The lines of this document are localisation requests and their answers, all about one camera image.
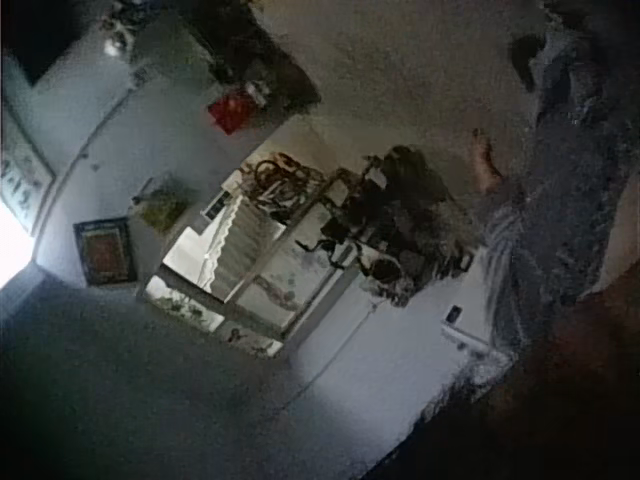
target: framed picture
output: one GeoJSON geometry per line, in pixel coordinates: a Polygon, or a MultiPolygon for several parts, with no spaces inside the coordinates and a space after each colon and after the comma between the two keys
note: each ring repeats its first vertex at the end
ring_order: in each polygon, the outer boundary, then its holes
{"type": "Polygon", "coordinates": [[[52,183],[53,174],[3,101],[0,200],[30,235],[52,183]]]}
{"type": "Polygon", "coordinates": [[[127,218],[76,223],[73,230],[89,285],[136,281],[127,218]]]}

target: person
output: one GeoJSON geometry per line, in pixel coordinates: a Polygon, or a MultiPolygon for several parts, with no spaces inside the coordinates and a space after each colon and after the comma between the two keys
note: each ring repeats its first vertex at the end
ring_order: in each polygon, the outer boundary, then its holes
{"type": "Polygon", "coordinates": [[[544,3],[520,175],[473,132],[491,343],[512,363],[490,379],[464,368],[363,479],[639,476],[640,262],[591,291],[640,152],[637,16],[623,3],[544,3]]]}

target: framed artwork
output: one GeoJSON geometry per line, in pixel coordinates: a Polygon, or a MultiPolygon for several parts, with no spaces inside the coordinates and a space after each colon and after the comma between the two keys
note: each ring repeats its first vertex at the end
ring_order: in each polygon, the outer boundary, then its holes
{"type": "Polygon", "coordinates": [[[32,235],[53,174],[2,102],[0,200],[32,235]]]}
{"type": "Polygon", "coordinates": [[[73,226],[80,262],[89,285],[136,281],[127,220],[114,218],[73,226]]]}

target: clothing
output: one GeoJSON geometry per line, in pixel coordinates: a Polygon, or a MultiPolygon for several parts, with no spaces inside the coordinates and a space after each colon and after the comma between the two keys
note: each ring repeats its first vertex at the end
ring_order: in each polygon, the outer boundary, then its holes
{"type": "Polygon", "coordinates": [[[638,165],[638,99],[606,41],[552,25],[536,59],[531,155],[480,208],[492,343],[519,352],[597,281],[638,165]]]}

